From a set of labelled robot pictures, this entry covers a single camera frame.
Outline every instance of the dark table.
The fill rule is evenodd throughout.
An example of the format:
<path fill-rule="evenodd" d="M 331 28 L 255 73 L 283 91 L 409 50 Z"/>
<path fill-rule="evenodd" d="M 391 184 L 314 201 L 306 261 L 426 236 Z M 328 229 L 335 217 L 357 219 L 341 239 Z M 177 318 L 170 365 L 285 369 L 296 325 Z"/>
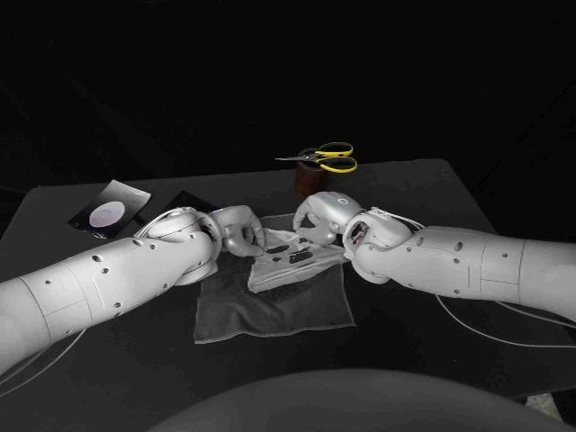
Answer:
<path fill-rule="evenodd" d="M 219 207 L 247 204 L 257 217 L 295 211 L 295 171 L 125 182 L 151 193 L 149 220 L 184 189 Z M 0 282 L 109 240 L 66 225 L 105 184 L 37 187 L 26 195 L 0 241 Z M 327 190 L 427 225 L 494 232 L 450 166 L 440 159 L 360 165 L 331 175 Z M 139 226 L 131 222 L 119 238 Z M 436 298 L 394 282 L 374 285 L 345 264 L 357 327 L 289 337 L 239 335 L 193 344 L 200 283 L 175 287 L 121 318 L 90 328 L 67 355 L 0 399 L 0 430 L 144 430 L 191 404 L 256 380 L 329 368 L 427 374 L 505 397 L 576 388 L 576 350 L 508 346 L 466 330 Z M 486 301 L 446 299 L 468 324 L 517 342 L 570 345 L 556 325 Z M 36 362 L 59 354 L 64 339 Z"/>

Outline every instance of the scissors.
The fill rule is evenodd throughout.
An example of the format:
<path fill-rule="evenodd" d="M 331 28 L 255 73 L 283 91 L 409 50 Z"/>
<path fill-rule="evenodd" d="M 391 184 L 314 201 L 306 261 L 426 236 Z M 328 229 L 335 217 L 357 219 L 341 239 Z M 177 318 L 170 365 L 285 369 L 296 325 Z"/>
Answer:
<path fill-rule="evenodd" d="M 314 153 L 296 157 L 276 157 L 276 160 L 314 162 L 327 171 L 345 174 L 357 169 L 357 160 L 348 157 L 351 153 L 352 146 L 347 142 L 329 142 L 322 144 Z"/>

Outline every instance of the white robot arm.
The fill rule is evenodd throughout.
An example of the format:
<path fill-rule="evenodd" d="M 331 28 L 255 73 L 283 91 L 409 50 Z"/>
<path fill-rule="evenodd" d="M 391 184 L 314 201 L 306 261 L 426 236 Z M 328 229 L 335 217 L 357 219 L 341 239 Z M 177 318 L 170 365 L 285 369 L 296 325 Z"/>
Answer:
<path fill-rule="evenodd" d="M 308 216 L 314 229 L 301 228 Z M 295 230 L 327 244 L 342 235 L 345 257 L 374 284 L 446 297 L 515 303 L 576 322 L 576 244 L 507 238 L 471 229 L 426 227 L 414 234 L 393 215 L 341 193 L 308 197 Z"/>
<path fill-rule="evenodd" d="M 249 207 L 208 214 L 180 208 L 164 213 L 132 238 L 0 283 L 0 374 L 174 285 L 208 276 L 221 247 L 246 257 L 262 255 L 263 246 L 262 226 Z"/>

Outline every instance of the yellow scissors handle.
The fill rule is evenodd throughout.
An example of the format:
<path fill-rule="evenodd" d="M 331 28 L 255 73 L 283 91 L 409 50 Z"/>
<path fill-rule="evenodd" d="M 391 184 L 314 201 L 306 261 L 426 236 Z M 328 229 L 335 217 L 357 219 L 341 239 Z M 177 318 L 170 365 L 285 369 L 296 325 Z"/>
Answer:
<path fill-rule="evenodd" d="M 352 146 L 347 142 L 328 142 L 314 153 L 325 158 L 339 158 L 351 155 Z"/>
<path fill-rule="evenodd" d="M 322 169 L 338 174 L 350 173 L 357 169 L 357 160 L 352 157 L 321 157 L 315 162 Z"/>

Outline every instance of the table surface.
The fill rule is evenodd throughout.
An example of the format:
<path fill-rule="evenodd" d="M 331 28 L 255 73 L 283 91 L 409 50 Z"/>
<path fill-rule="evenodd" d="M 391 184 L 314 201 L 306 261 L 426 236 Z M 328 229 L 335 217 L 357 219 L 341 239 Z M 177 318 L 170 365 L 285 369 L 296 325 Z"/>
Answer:
<path fill-rule="evenodd" d="M 295 211 L 295 171 L 123 181 L 151 193 L 149 220 L 185 190 L 217 207 L 246 204 L 257 217 Z M 327 190 L 427 225 L 494 232 L 446 161 L 360 165 L 329 175 Z M 37 187 L 0 241 L 0 282 L 112 241 L 66 221 L 106 184 Z M 139 226 L 131 222 L 119 239 Z M 191 404 L 246 383 L 311 370 L 381 368 L 427 374 L 505 397 L 576 388 L 576 350 L 501 344 L 466 330 L 435 296 L 367 283 L 345 264 L 357 327 L 289 337 L 239 335 L 193 344 L 200 283 L 175 287 L 118 319 L 90 328 L 47 372 L 0 399 L 0 430 L 145 430 Z M 446 299 L 459 318 L 499 338 L 571 345 L 556 325 L 488 301 Z M 27 374 L 69 345 L 60 341 Z"/>

